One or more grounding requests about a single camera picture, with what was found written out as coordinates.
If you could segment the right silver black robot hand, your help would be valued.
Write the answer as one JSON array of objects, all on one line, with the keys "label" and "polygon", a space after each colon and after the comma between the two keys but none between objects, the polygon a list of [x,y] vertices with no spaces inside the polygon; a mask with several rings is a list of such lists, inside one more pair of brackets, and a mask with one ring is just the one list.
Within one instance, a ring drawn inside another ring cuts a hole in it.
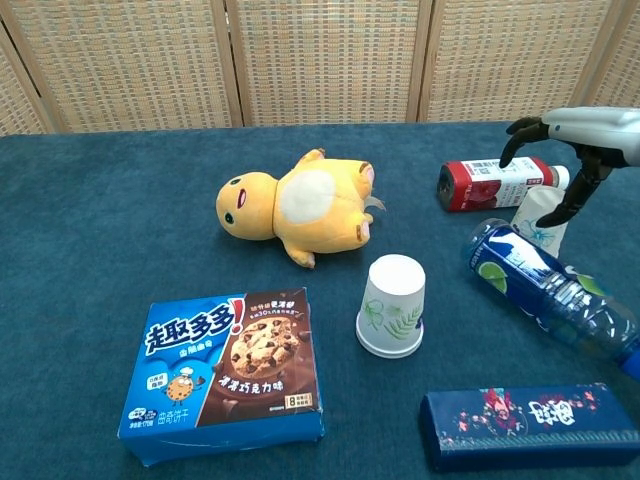
[{"label": "right silver black robot hand", "polygon": [[555,209],[537,220],[539,228],[569,222],[612,170],[639,165],[639,110],[633,107],[555,108],[541,116],[522,117],[506,128],[510,136],[499,166],[508,166],[527,143],[548,139],[571,146],[581,168]]}]

